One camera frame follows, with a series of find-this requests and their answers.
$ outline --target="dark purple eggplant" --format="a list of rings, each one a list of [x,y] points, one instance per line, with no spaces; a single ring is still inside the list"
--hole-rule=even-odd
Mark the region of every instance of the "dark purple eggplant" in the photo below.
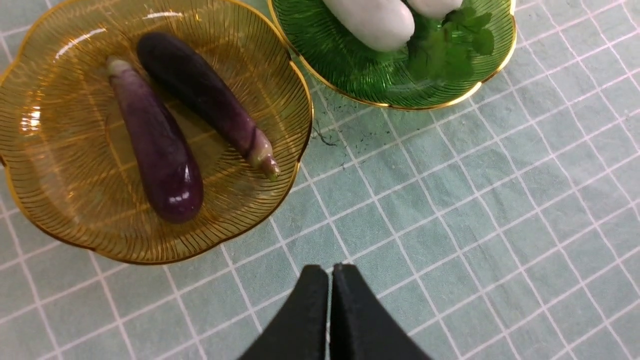
[[[107,69],[151,207],[167,222],[193,219],[204,185],[178,123],[130,63],[109,57]]]
[[[277,179],[280,168],[271,142],[207,60],[182,40],[160,32],[144,34],[137,52],[155,82],[213,127],[252,167]]]

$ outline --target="green glass plate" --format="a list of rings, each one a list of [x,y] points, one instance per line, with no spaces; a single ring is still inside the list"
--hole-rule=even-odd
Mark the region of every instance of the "green glass plate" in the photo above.
[[[406,52],[388,58],[370,50],[329,11],[323,0],[269,0],[280,34],[320,81],[350,99],[400,110],[428,110],[471,96],[509,61],[516,42],[515,0],[465,0],[477,13],[491,12],[487,28],[495,37],[492,55],[472,59],[474,76],[433,84],[407,71]]]

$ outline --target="light green tablecloth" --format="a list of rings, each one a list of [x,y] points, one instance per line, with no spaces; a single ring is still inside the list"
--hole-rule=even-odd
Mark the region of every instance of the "light green tablecloth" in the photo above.
[[[0,70],[51,1],[0,2]],[[235,359],[303,265],[339,261],[435,359],[640,358],[640,0],[525,0],[516,18],[511,63],[453,108],[311,82],[335,146],[313,138],[275,215],[192,261],[62,245],[0,176],[0,359]]]

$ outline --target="glass dish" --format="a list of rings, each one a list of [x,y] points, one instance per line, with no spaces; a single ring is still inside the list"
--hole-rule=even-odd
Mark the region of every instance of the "glass dish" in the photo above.
[[[380,58],[355,38],[323,0],[268,0],[281,35],[306,68],[336,92],[368,105],[399,110],[429,110],[471,96],[509,61],[516,43],[515,0],[465,0],[478,14],[491,12],[487,28],[495,37],[489,56],[472,58],[473,77],[434,84],[415,81],[407,72],[407,56]]]
[[[115,54],[141,69],[135,45],[151,30],[177,35],[213,64],[271,140],[282,171],[268,181],[160,92],[205,182],[199,215],[181,225],[148,205],[104,68]],[[56,239],[127,263],[184,260],[265,220],[291,189],[312,119],[285,42],[236,0],[67,1],[29,30],[0,79],[0,154],[21,211]]]

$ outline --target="herb sprig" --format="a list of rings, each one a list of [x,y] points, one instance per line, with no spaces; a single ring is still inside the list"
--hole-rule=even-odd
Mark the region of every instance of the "herb sprig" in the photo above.
[[[415,32],[407,43],[411,76],[432,81],[472,77],[472,51],[491,55],[495,47],[493,33],[486,28],[491,17],[490,12],[478,15],[476,9],[464,7],[448,13],[438,26],[414,13]]]

